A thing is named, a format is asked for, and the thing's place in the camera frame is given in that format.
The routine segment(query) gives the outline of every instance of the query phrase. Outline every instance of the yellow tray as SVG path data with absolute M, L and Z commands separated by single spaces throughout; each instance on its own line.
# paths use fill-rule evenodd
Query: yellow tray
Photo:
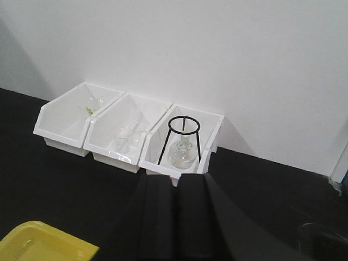
M 0 241 L 1 261 L 89 261 L 98 247 L 40 221 L 15 227 Z

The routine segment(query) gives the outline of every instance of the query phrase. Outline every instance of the white wall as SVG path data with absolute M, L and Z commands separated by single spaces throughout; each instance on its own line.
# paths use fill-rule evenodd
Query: white wall
M 0 0 L 0 87 L 83 80 L 226 115 L 220 146 L 330 175 L 348 140 L 347 1 Z

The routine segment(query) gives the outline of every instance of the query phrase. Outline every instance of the black table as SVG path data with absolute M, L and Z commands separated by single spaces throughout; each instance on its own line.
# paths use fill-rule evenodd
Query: black table
M 32 133 L 45 103 L 0 89 L 0 238 L 40 220 L 100 245 L 139 175 L 46 146 Z M 244 214 L 293 249 L 304 223 L 348 231 L 346 197 L 326 177 L 224 148 L 212 154 L 209 172 Z

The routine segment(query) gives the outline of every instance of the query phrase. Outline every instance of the round-bottom flask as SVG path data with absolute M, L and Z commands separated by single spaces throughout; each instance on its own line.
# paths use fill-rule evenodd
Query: round-bottom flask
M 189 135 L 181 135 L 181 140 L 170 146 L 171 162 L 178 169 L 189 169 L 197 155 L 197 147 L 190 142 Z

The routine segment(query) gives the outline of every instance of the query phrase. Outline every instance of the metal ring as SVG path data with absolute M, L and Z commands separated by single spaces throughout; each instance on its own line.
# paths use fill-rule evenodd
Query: metal ring
M 192 120 L 192 121 L 194 121 L 194 122 L 197 124 L 197 129 L 194 130 L 193 132 L 180 132 L 180 131 L 174 129 L 174 128 L 171 126 L 172 121 L 173 121 L 173 120 L 176 120 L 176 119 L 189 119 L 189 120 Z M 171 131 L 173 131 L 173 132 L 175 132 L 175 133 L 177 133 L 177 134 L 181 134 L 181 135 L 192 135 L 192 134 L 198 133 L 198 131 L 201 129 L 200 123 L 199 123 L 196 119 L 194 119 L 194 118 L 192 118 L 192 117 L 189 117 L 189 116 L 176 116 L 176 117 L 174 117 L 174 118 L 171 118 L 170 121 L 168 122 L 168 127 L 169 127 L 169 129 L 170 129 Z

